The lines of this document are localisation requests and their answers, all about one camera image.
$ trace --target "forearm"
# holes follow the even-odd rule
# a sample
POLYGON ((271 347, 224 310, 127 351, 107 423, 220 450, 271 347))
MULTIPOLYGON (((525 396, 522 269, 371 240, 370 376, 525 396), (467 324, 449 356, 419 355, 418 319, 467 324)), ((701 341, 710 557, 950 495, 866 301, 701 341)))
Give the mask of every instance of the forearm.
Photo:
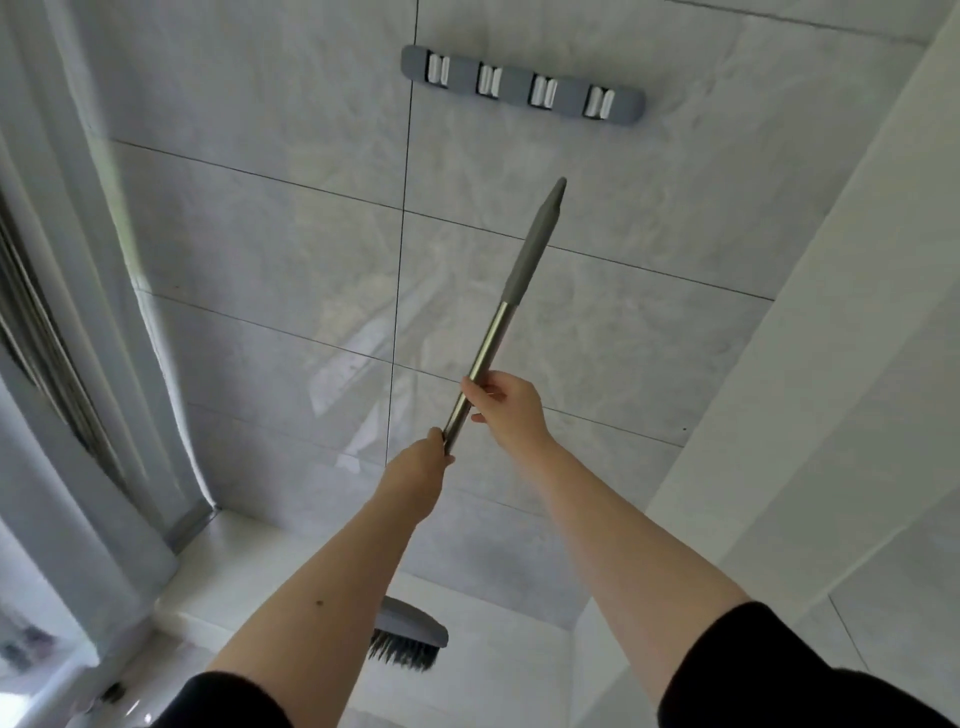
POLYGON ((748 597, 559 445, 525 470, 637 678, 659 702, 697 638, 748 597))
POLYGON ((418 522, 403 498, 378 492, 263 603, 208 669, 259 685, 296 728, 336 726, 418 522))

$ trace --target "brush bristles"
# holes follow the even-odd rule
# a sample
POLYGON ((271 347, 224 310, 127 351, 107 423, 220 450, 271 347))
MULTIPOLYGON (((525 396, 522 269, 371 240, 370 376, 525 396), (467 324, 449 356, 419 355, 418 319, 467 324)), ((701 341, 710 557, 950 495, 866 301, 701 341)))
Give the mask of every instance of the brush bristles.
POLYGON ((433 667, 433 664, 437 662, 438 654, 440 654, 440 648, 433 644, 418 642, 406 637, 399 637, 390 632, 384 632, 381 629, 374 629, 367 658, 376 658, 385 663, 423 672, 433 667))

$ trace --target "black sleeve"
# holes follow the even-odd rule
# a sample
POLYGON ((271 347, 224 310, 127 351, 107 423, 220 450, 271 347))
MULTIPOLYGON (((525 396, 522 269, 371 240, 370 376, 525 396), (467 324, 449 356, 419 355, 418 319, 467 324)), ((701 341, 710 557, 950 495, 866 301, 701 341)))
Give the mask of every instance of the black sleeve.
POLYGON ((273 698, 250 680, 228 672, 201 672, 154 723, 154 728, 293 728, 273 698))
POLYGON ((690 648, 658 718, 662 728, 953 726, 872 675, 830 667, 756 602, 730 610, 690 648))

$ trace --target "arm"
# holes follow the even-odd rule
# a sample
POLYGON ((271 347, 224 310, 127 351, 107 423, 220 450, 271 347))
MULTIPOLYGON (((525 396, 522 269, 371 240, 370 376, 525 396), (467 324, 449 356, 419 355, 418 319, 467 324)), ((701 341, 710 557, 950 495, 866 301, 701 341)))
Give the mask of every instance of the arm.
POLYGON ((387 586, 451 462, 436 427, 398 455, 357 515, 253 613, 207 669, 256 683, 296 728, 334 728, 387 586))
POLYGON ((749 601, 722 571, 635 509, 550 435, 533 384, 490 372, 464 394, 531 480, 577 571, 655 703, 708 627, 749 601))

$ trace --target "broom handle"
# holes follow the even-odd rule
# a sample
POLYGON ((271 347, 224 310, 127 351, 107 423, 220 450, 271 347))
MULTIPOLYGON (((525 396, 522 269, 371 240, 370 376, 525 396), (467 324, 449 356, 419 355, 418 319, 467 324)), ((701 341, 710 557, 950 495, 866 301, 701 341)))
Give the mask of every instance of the broom handle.
MULTIPOLYGON (((540 206, 537 217, 534 218, 530 231, 527 232, 526 240, 523 241, 523 247, 514 262, 514 268, 503 286, 503 293, 500 295, 500 305, 493 314, 490 326, 487 328, 487 334, 483 337, 480 349, 473 358, 473 365, 470 367, 470 381, 477 384, 483 384, 483 379, 493 364, 493 357, 496 350, 500 347, 504 335, 507 333, 507 327, 510 320, 514 317, 516 307, 520 305, 523 294, 527 292, 527 286, 530 285, 530 279, 537 270, 537 264, 540 263, 540 257, 550 242, 550 235, 557 226, 557 220, 560 218, 560 203, 564 198, 566 189, 566 177, 561 177, 553 186, 550 194, 540 206)), ((446 421, 444 427, 444 451, 449 454, 453 449, 453 444, 457 441, 457 436, 463 428, 464 423, 470 413, 470 403, 463 393, 457 397, 457 403, 453 405, 453 412, 450 413, 450 419, 446 421)))

